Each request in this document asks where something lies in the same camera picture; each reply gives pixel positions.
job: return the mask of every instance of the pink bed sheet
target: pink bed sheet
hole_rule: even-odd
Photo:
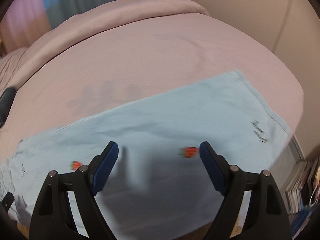
[[[59,33],[51,31],[24,53],[9,81],[20,89],[0,130],[0,161],[15,152],[20,140],[44,130],[231,70],[240,70],[295,131],[303,91],[274,54],[191,1],[187,6],[175,0],[185,6],[179,13],[173,0],[163,0],[162,14],[141,1],[96,8],[95,21],[91,11],[90,17],[72,17]],[[142,12],[143,17],[128,20],[129,9],[139,11],[135,2],[149,8],[151,16]],[[99,25],[106,11],[104,17],[114,17]],[[72,30],[75,22],[82,31]]]

